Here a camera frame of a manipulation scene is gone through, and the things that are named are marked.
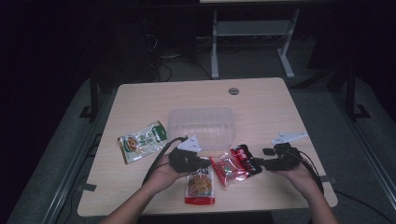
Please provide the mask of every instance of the gray carpet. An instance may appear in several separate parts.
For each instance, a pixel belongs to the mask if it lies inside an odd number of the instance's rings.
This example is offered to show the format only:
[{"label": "gray carpet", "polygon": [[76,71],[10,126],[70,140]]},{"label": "gray carpet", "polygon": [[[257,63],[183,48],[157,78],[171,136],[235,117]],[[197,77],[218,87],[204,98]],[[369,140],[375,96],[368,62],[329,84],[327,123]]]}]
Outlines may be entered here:
[{"label": "gray carpet", "polygon": [[[287,85],[294,85],[306,80],[317,71],[307,70],[313,42],[294,42],[290,47],[289,58],[295,79],[287,79],[281,63],[276,55],[276,43],[259,49],[247,48],[235,53],[219,55],[220,79],[247,77],[282,77]],[[197,64],[179,59],[166,63],[172,69],[169,81],[206,80],[210,73],[210,54],[197,55]],[[163,79],[169,76],[169,70],[160,69]],[[395,208],[389,202],[380,181],[362,149],[359,139],[355,136],[345,113],[339,105],[344,92],[330,93],[325,88],[330,76],[325,77],[304,90],[291,90],[291,96],[310,134],[328,176],[335,179],[334,189],[370,204],[394,222]],[[69,181],[70,194],[61,199],[64,204],[59,217],[47,216],[51,202],[59,194],[59,186],[65,181],[67,171],[78,170],[70,167],[71,160],[80,151],[84,155],[89,151],[95,136],[101,133],[106,125],[106,118],[114,100],[113,93],[100,94],[100,114],[94,122],[79,118],[83,106],[90,103],[89,82],[85,82],[69,106],[58,131],[53,136],[41,162],[37,166],[31,181],[26,187],[20,201],[8,223],[97,223],[101,217],[80,217],[77,207],[81,192],[75,190],[78,183],[84,183],[94,157],[84,161],[77,177]],[[357,80],[356,103],[364,105],[370,119],[359,119],[358,125],[365,134],[375,153],[383,162],[392,179],[396,179],[394,167],[396,155],[396,125],[376,101],[371,89],[359,79]],[[337,194],[339,203],[333,211],[341,223],[387,223],[373,209]],[[274,222],[307,223],[309,211],[294,209],[273,211]]]}]

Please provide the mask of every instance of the person's hand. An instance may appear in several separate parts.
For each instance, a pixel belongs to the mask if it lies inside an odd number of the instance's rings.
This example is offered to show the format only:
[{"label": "person's hand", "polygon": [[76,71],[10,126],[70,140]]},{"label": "person's hand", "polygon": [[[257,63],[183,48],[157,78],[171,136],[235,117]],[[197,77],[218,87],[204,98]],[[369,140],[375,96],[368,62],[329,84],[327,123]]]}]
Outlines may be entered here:
[{"label": "person's hand", "polygon": [[155,193],[158,193],[164,189],[169,188],[175,181],[183,176],[187,176],[190,173],[178,173],[170,165],[168,154],[163,155],[163,157],[158,161],[157,167],[148,181],[144,186],[150,187]]},{"label": "person's hand", "polygon": [[312,175],[302,163],[298,164],[298,166],[291,170],[273,171],[272,173],[285,176],[305,198],[312,193],[320,191]]}]

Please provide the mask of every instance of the snack bag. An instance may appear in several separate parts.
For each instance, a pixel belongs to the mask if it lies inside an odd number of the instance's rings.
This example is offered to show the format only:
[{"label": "snack bag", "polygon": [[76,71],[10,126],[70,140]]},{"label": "snack bag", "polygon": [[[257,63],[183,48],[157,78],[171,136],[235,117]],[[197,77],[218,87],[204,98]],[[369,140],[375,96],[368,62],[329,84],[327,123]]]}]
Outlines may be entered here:
[{"label": "snack bag", "polygon": [[126,164],[163,149],[167,143],[166,130],[159,121],[146,128],[118,138]]},{"label": "snack bag", "polygon": [[230,153],[225,152],[218,159],[211,157],[210,161],[224,187],[262,171],[260,165],[253,160],[246,145],[232,148]]},{"label": "snack bag", "polygon": [[184,203],[189,204],[214,204],[214,171],[212,166],[199,169],[187,176],[187,188]]}]

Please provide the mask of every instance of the person's arm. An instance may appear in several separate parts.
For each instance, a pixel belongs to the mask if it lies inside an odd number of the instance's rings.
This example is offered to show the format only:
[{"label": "person's arm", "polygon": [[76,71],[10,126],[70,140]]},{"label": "person's arm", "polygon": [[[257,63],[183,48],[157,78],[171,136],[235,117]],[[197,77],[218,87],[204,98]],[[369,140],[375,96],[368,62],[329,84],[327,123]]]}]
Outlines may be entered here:
[{"label": "person's arm", "polygon": [[101,223],[136,223],[155,194],[169,188],[182,176],[188,175],[178,174],[170,164],[167,164],[168,162],[168,156],[164,155],[158,162],[159,167],[151,174],[148,181]]},{"label": "person's arm", "polygon": [[278,175],[285,176],[290,183],[303,195],[308,202],[313,223],[338,223],[332,209],[320,191],[317,183],[308,170],[300,163],[288,171],[275,171]]}]

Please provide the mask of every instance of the dark background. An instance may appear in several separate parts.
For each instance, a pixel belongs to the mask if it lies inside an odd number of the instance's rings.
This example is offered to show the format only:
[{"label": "dark background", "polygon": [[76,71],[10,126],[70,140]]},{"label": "dark background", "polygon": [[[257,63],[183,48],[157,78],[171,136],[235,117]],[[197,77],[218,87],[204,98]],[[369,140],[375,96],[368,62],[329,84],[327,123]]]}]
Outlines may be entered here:
[{"label": "dark background", "polygon": [[[118,77],[102,78],[111,80],[111,89],[121,82],[151,81],[153,73],[149,70],[150,55],[142,53],[145,46],[145,26],[141,26],[144,13],[126,13],[120,15],[86,7],[72,1],[11,1],[0,2],[0,75],[1,75],[1,217],[0,222],[7,221],[15,203],[19,199],[26,183],[35,170],[43,152],[55,132],[65,110],[73,99],[79,86],[89,78],[92,64],[111,62],[114,59],[101,55],[92,40],[106,43],[109,37],[106,31],[119,34],[108,40],[103,48],[115,50],[122,60],[122,53],[141,54],[131,66],[139,64],[141,71],[132,74],[132,67],[120,69],[108,63],[108,74]],[[340,58],[352,58],[359,68],[358,76],[369,83],[375,91],[378,101],[389,114],[396,119],[396,6],[393,1],[366,1],[354,7],[335,7],[320,17],[316,10],[302,11],[297,25],[296,38],[316,35],[318,44],[314,50],[311,66],[326,68]],[[179,36],[178,43],[182,50],[192,54],[191,39],[195,35],[210,32],[208,20],[196,20],[188,17],[177,23],[183,14],[162,14],[157,19],[169,18],[167,22],[156,20],[155,32],[163,35],[163,40],[170,41]],[[122,25],[109,25],[109,20],[116,24],[130,22],[134,25],[134,52],[120,52],[115,43],[124,43]],[[178,28],[189,30],[185,36],[176,35]]]}]

